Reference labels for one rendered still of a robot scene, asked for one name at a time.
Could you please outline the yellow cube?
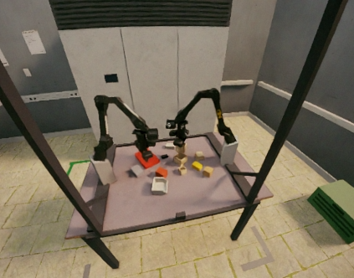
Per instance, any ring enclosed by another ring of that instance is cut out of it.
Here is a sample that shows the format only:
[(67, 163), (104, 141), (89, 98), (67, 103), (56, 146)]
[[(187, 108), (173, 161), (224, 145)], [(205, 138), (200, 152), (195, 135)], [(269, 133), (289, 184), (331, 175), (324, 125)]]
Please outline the yellow cube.
[(193, 167), (194, 169), (200, 171), (200, 170), (203, 168), (203, 165), (200, 164), (199, 162), (194, 162), (194, 163), (192, 164), (192, 167)]

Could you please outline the white rectangular block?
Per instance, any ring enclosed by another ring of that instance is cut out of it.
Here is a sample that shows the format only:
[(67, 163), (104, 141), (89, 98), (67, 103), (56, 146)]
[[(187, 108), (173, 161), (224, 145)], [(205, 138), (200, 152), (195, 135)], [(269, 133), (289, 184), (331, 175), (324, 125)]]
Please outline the white rectangular block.
[(175, 146), (173, 145), (173, 143), (167, 143), (167, 144), (166, 144), (166, 149), (173, 149), (173, 150), (175, 150)]

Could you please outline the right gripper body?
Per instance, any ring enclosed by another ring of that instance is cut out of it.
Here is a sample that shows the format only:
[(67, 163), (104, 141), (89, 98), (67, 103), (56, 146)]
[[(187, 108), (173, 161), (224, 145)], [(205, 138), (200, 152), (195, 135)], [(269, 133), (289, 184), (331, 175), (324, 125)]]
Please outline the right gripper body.
[(173, 142), (173, 145), (174, 145), (174, 146), (178, 146), (178, 147), (181, 147), (181, 146), (182, 146), (182, 144), (183, 144), (182, 139), (185, 138), (185, 136), (186, 136), (185, 133), (187, 133), (187, 135), (188, 135), (189, 130), (187, 130), (187, 129), (185, 129), (184, 131), (179, 131), (179, 130), (177, 130), (177, 137), (178, 137), (178, 139), (175, 139), (175, 140), (174, 140), (174, 142)]

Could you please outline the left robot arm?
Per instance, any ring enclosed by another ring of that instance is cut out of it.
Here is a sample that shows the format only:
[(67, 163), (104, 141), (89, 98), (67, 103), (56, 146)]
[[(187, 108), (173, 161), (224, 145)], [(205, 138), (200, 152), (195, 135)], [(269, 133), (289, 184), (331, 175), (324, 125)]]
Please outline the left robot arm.
[(106, 95), (96, 95), (94, 98), (95, 107), (99, 112), (99, 122), (100, 122), (100, 140), (99, 140), (99, 145), (94, 147), (94, 151), (95, 151), (93, 156), (94, 161), (105, 162), (106, 155), (107, 155), (106, 150), (112, 147), (112, 144), (114, 143), (113, 137), (110, 137), (109, 135), (109, 128), (108, 128), (107, 109), (109, 104), (115, 104), (121, 111), (123, 111), (129, 117), (131, 123), (136, 128), (135, 130), (133, 130), (132, 135), (136, 134), (136, 139), (138, 142), (143, 142), (147, 140), (146, 148), (154, 147), (156, 145), (155, 140), (158, 140), (159, 137), (157, 128), (149, 129), (148, 125), (146, 124), (146, 121), (140, 116), (138, 116), (137, 114), (135, 114), (133, 111), (131, 111), (129, 107), (121, 100), (120, 97), (118, 96), (101, 97), (101, 96), (106, 96)]

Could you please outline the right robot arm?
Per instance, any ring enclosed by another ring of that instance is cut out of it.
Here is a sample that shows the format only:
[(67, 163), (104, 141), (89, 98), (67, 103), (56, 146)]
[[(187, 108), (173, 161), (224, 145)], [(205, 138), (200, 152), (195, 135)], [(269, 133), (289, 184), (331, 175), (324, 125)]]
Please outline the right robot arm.
[(212, 88), (211, 90), (198, 91), (197, 94), (189, 101), (187, 106), (182, 108), (177, 113), (175, 120), (167, 119), (166, 129), (175, 129), (177, 127), (179, 131), (184, 131), (186, 129), (186, 124), (188, 124), (188, 121), (185, 120), (187, 114), (202, 98), (211, 98), (214, 103), (215, 111), (218, 118), (218, 133), (220, 133), (221, 136), (224, 136), (224, 140), (228, 145), (236, 142), (236, 139), (230, 127), (227, 127), (224, 123), (223, 113), (220, 105), (220, 93), (217, 88)]

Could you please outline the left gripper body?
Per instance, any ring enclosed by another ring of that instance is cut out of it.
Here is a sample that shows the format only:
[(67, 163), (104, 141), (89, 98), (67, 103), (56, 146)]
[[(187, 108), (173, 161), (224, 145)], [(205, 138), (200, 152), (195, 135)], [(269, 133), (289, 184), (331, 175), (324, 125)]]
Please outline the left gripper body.
[(146, 149), (147, 140), (145, 140), (145, 141), (143, 141), (143, 142), (138, 142), (138, 141), (135, 140), (134, 143), (135, 143), (135, 145), (138, 144), (138, 148), (139, 148), (140, 151), (141, 151), (141, 150), (144, 151), (144, 152), (141, 154), (143, 160), (146, 160), (146, 159), (148, 159), (148, 158), (153, 157), (153, 153), (152, 153), (150, 150), (148, 151), (148, 150)]

